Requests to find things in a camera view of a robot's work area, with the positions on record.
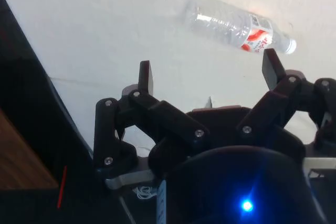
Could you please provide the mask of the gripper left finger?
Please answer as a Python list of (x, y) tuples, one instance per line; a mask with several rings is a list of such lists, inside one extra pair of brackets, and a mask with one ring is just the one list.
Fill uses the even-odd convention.
[(106, 176), (117, 176), (136, 167), (139, 161), (135, 147), (123, 141), (126, 128), (131, 126), (136, 126), (155, 142), (147, 159), (155, 176), (164, 176), (187, 157), (208, 146), (206, 126), (153, 96), (149, 61), (140, 63), (138, 83), (120, 100), (105, 98), (96, 104), (95, 170)]

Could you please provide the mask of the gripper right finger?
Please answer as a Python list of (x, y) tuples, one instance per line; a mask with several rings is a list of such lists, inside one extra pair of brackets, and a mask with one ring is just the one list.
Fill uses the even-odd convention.
[(249, 136), (262, 135), (272, 126), (284, 127), (297, 112), (307, 112), (317, 127), (316, 148), (335, 148), (335, 80), (309, 82), (297, 70), (285, 70), (274, 49), (266, 49), (262, 74), (268, 92), (237, 125)]

